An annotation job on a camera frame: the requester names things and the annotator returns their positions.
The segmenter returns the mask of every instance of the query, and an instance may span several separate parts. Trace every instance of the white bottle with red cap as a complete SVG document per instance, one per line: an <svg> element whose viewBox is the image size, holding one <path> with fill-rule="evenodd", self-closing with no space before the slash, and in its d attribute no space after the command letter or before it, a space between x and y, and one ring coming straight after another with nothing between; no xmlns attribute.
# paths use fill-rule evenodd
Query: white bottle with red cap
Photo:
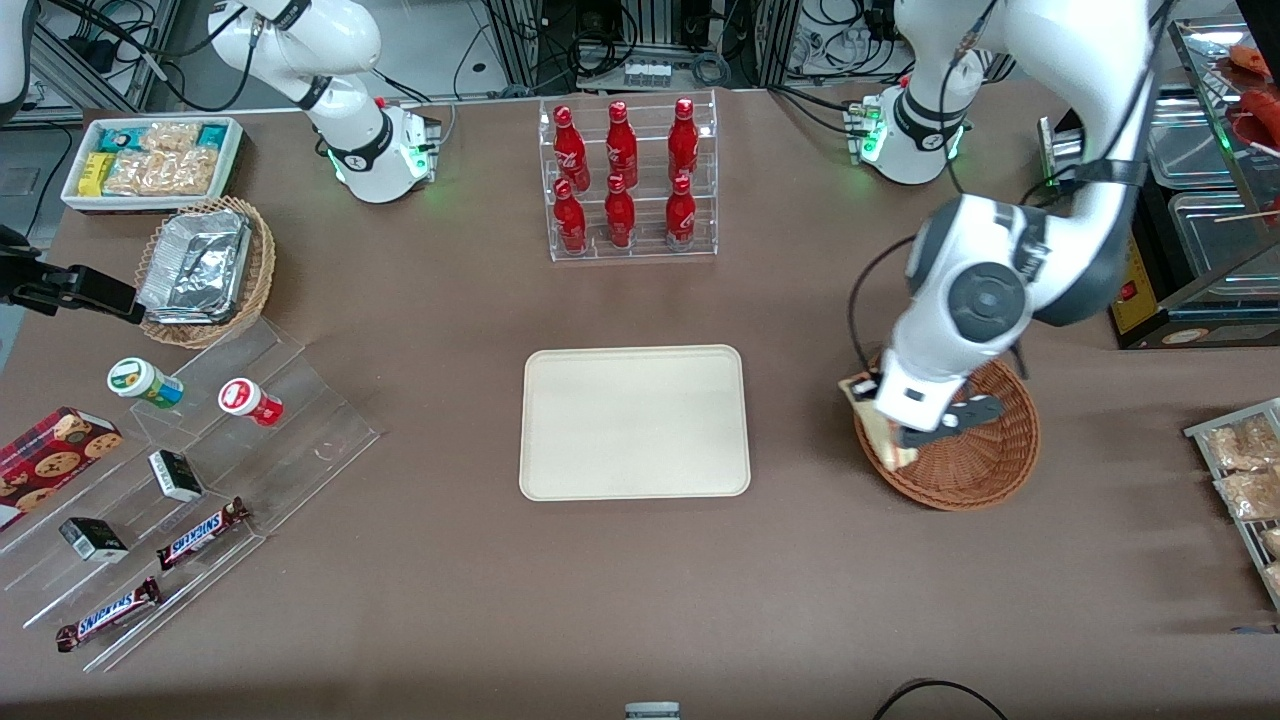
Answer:
<svg viewBox="0 0 1280 720"><path fill-rule="evenodd" d="M247 415L264 428L274 425L284 415L280 398L268 395L248 378L236 378L224 384L218 393L218 406L232 415Z"/></svg>

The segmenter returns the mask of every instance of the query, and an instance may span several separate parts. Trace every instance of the white bottle with green cap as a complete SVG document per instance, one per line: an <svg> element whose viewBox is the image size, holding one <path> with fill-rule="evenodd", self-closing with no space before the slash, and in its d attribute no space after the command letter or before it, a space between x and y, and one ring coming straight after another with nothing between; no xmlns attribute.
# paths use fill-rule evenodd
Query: white bottle with green cap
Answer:
<svg viewBox="0 0 1280 720"><path fill-rule="evenodd" d="M141 357L125 357L106 374L106 387L120 397L140 397L160 409L182 400L183 384Z"/></svg>

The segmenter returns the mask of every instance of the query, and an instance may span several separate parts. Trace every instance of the small black box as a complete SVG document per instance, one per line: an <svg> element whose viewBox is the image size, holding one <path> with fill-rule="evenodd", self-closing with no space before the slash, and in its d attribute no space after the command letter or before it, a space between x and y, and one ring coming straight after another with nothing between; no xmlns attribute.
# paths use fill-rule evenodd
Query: small black box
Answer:
<svg viewBox="0 0 1280 720"><path fill-rule="evenodd" d="M69 518L59 525L58 532L67 538L67 542L72 543L82 560L119 562L129 553L129 548L124 547L124 543L105 520Z"/></svg>
<svg viewBox="0 0 1280 720"><path fill-rule="evenodd" d="M157 450L151 454L150 460L151 471L165 497L192 502L204 495L205 488L200 487L200 480L196 479L196 473L184 456L169 450Z"/></svg>

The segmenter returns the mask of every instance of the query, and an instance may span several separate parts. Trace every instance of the red bottle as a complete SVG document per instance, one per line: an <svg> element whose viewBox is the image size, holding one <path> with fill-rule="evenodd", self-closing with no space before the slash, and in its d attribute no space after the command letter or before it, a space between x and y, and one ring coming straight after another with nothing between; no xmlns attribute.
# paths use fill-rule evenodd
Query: red bottle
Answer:
<svg viewBox="0 0 1280 720"><path fill-rule="evenodd" d="M698 127L694 126L694 101L687 97L676 100L676 122L667 136L667 152L671 156L668 174L672 182L680 173L694 177L698 169Z"/></svg>
<svg viewBox="0 0 1280 720"><path fill-rule="evenodd" d="M627 192L622 173L609 176L609 196L604 200L604 215L609 220L609 242L626 250L636 229L636 204Z"/></svg>
<svg viewBox="0 0 1280 720"><path fill-rule="evenodd" d="M564 178L556 178L556 232L561 236L564 252L581 255L586 252L586 214L582 204L573 197L573 186Z"/></svg>
<svg viewBox="0 0 1280 720"><path fill-rule="evenodd" d="M552 113L556 119L556 164L561 176L573 183L576 192L591 187L591 172L586 169L586 143L582 133L573 127L573 113L561 105Z"/></svg>
<svg viewBox="0 0 1280 720"><path fill-rule="evenodd" d="M627 122L627 104L609 102L609 136L604 140L609 152L609 172L621 173L627 187L640 182L640 158L636 150L636 131Z"/></svg>
<svg viewBox="0 0 1280 720"><path fill-rule="evenodd" d="M694 214L698 204L689 195L689 176L681 173L671 183L672 193L667 199L667 247L676 252L689 250L694 242Z"/></svg>

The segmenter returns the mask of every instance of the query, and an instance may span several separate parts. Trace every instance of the acrylic bottle rack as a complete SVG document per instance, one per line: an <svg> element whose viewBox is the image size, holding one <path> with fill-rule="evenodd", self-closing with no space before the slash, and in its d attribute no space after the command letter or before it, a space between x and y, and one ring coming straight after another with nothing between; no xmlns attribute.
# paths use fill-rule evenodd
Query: acrylic bottle rack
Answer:
<svg viewBox="0 0 1280 720"><path fill-rule="evenodd" d="M698 169L694 172L690 193L698 204L694 215L694 240L685 251L667 247L667 199L671 196L668 174L667 136L675 122L676 100L694 101L694 124L698 126ZM608 106L612 97L573 96L543 101L539 108L539 151L543 172L543 204L547 206L547 237L553 261L627 260L636 258L672 259L716 255L719 247L718 217L718 154L719 127L716 117L716 95L704 92L655 92L625 95L627 115L636 131L639 146L640 182L631 188L636 208L635 241L622 250L609 242L604 217L604 200L609 190L609 161L604 140L609 133ZM591 173L591 186L577 195L586 213L586 252L570 255L556 231L553 206L556 195L552 183L559 177L556 164L556 124L552 110L564 105L573 111L573 124L586 143L586 164Z"/></svg>
<svg viewBox="0 0 1280 720"><path fill-rule="evenodd" d="M84 671L115 666L261 546L380 434L325 384L302 346L265 319L220 340L173 375L186 384L182 402L170 410L136 404L116 423L125 439L104 459L115 462L113 468L96 479L73 480L0 536L5 620L47 635L49 652L55 652L59 628L156 577L163 603L140 610L70 653ZM236 377L255 380L284 402L284 416L274 427L219 409L218 391ZM200 500L178 502L160 493L147 460L157 448L187 456L205 488ZM236 496L252 516L161 573L155 551ZM76 516L106 520L128 556L114 565L81 560L58 532Z"/></svg>

